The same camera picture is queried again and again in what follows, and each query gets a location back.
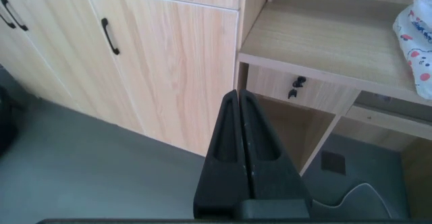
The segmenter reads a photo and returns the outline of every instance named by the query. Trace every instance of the wooden shelf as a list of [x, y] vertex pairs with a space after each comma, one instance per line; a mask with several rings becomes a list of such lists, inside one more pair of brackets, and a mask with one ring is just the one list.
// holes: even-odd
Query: wooden shelf
[[424, 105], [392, 30], [406, 5], [371, 0], [268, 3], [239, 54], [244, 63]]
[[337, 120], [335, 115], [257, 95], [260, 106], [302, 175]]

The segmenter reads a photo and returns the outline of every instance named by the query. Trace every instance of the black plastic object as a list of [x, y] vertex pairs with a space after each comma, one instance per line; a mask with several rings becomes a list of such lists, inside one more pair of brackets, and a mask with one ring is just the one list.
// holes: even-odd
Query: black plastic object
[[291, 89], [288, 93], [288, 99], [290, 99], [291, 97], [297, 97], [297, 90], [296, 89]]
[[297, 77], [297, 82], [299, 82], [299, 83], [305, 83], [306, 82], [306, 78], [304, 76], [299, 76], [299, 77]]
[[304, 76], [299, 76], [299, 77], [297, 77], [297, 81], [292, 83], [292, 86], [294, 88], [300, 88], [300, 87], [303, 87], [303, 83], [305, 83], [305, 82], [306, 82], [306, 78]]
[[113, 51], [114, 55], [119, 55], [120, 54], [120, 50], [118, 48], [114, 48], [113, 43], [111, 42], [111, 39], [109, 38], [109, 35], [108, 35], [108, 31], [107, 31], [108, 19], [107, 18], [103, 18], [101, 20], [101, 23], [102, 23], [103, 31], [105, 32], [105, 36], [107, 37], [109, 46], [111, 47], [111, 50]]
[[6, 19], [0, 14], [1, 19], [12, 29], [16, 28], [13, 22], [7, 22]]
[[0, 86], [0, 156], [10, 147], [18, 129], [12, 119], [12, 108], [18, 104]]
[[309, 218], [312, 199], [255, 96], [222, 100], [194, 197], [196, 219]]
[[24, 24], [20, 24], [16, 18], [14, 17], [14, 15], [12, 14], [12, 12], [9, 10], [9, 8], [7, 8], [7, 4], [9, 3], [8, 0], [1, 0], [1, 3], [3, 4], [3, 6], [5, 7], [5, 9], [7, 10], [7, 12], [9, 13], [9, 15], [12, 17], [12, 19], [15, 21], [16, 24], [18, 24], [18, 26], [24, 30], [24, 31], [28, 31], [28, 28], [26, 25]]

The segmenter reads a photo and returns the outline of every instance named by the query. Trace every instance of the desk drawer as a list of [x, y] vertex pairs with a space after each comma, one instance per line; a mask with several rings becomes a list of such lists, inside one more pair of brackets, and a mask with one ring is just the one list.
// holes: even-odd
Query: desk drawer
[[257, 65], [249, 65], [247, 89], [253, 93], [294, 103], [324, 112], [345, 114], [359, 94], [359, 90], [341, 84], [306, 78], [297, 96], [288, 99], [293, 82], [301, 75], [275, 71]]

